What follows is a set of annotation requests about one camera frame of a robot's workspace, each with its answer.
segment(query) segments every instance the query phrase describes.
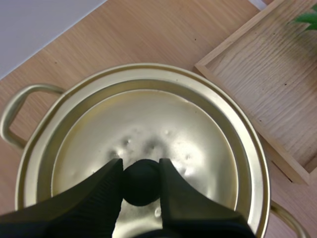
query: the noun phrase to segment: wooden tray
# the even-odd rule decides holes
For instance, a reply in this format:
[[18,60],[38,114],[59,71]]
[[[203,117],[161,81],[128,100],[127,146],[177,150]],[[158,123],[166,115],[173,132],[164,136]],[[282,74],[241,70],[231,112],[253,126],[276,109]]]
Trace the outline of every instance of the wooden tray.
[[292,20],[315,0],[275,0],[195,68],[226,91],[297,183],[317,177],[317,32]]

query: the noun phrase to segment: pot lid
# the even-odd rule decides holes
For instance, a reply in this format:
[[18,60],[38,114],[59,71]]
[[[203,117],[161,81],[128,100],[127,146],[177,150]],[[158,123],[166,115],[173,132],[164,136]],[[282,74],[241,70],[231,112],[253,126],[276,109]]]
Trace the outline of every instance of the pot lid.
[[[238,106],[189,71],[130,64],[95,74],[64,93],[23,154],[16,206],[46,200],[78,184],[113,158],[124,168],[170,158],[206,197],[265,230],[269,183],[259,139]],[[159,200],[122,202],[113,237],[161,228]]]

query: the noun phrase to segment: wood grain surface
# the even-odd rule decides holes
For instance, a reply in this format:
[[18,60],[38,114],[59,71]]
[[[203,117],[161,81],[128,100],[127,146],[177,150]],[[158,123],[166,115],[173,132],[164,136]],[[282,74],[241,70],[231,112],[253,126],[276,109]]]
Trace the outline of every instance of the wood grain surface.
[[291,166],[280,168],[291,179],[298,181],[294,173],[307,183],[317,166],[317,35],[291,21],[315,3],[288,0],[261,19],[269,6],[197,64],[221,80]]
[[[21,87],[36,82],[70,88],[105,68],[159,62],[192,69],[212,49],[253,17],[247,0],[108,0],[0,81],[0,107]],[[12,130],[28,138],[56,99],[32,94]],[[0,213],[13,210],[21,151],[0,140]],[[317,186],[292,184],[269,164],[272,196],[317,234]],[[266,237],[295,237],[272,216]]]

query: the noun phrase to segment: green leaf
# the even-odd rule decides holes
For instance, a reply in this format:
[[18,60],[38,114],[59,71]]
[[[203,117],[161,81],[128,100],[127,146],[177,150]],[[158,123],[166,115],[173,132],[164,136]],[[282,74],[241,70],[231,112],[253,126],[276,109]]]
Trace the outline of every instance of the green leaf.
[[303,13],[294,19],[295,22],[304,22],[315,24],[317,23],[317,12],[314,13]]
[[317,12],[317,4],[315,4],[315,5],[312,7],[312,10],[314,10],[314,11]]
[[317,30],[317,23],[310,25],[305,31]]

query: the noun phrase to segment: white wall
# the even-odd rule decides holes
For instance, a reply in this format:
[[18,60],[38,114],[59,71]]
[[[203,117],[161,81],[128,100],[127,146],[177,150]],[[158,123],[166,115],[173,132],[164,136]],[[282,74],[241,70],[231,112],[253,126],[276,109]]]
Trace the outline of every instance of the white wall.
[[0,0],[0,79],[106,0]]

